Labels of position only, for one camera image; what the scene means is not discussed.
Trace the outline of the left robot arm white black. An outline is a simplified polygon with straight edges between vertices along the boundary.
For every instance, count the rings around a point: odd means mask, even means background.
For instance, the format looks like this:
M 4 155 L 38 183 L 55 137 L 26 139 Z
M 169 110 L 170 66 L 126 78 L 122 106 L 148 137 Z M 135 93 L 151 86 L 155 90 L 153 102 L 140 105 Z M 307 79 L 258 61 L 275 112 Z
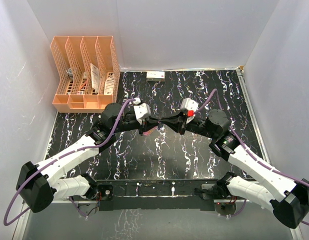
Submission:
M 25 163 L 17 180 L 16 195 L 21 196 L 33 213 L 43 211 L 56 199 L 95 198 L 98 184 L 89 174 L 62 177 L 82 162 L 107 150 L 116 141 L 116 133 L 138 130 L 143 134 L 158 126 L 159 122 L 151 116 L 149 105 L 139 99 L 129 99 L 123 105 L 108 104 L 91 129 L 75 143 L 37 164 Z

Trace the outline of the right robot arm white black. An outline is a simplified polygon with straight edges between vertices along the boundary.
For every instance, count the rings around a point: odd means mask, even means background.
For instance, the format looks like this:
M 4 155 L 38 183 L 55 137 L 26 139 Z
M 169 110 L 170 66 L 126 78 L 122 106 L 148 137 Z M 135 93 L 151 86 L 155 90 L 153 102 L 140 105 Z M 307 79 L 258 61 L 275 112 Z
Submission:
M 280 172 L 254 154 L 231 128 L 224 111 L 209 111 L 206 120 L 195 116 L 192 110 L 164 117 L 161 123 L 183 135 L 186 131 L 211 139 L 209 147 L 219 157 L 244 170 L 257 183 L 227 173 L 217 182 L 222 198 L 232 195 L 247 199 L 270 210 L 286 227 L 295 229 L 309 212 L 309 181 Z

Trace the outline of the pink strap keyring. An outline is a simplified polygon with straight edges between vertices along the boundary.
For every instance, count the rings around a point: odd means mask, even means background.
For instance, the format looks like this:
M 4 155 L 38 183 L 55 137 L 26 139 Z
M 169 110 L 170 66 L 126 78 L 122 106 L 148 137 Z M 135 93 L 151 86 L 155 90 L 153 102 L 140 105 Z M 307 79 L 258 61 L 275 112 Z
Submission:
M 161 128 L 162 128 L 162 125 L 155 126 L 155 127 L 151 128 L 150 130 L 145 131 L 143 133 L 143 135 L 144 136 L 149 136 L 151 133 L 153 133 L 154 131 L 160 130 Z

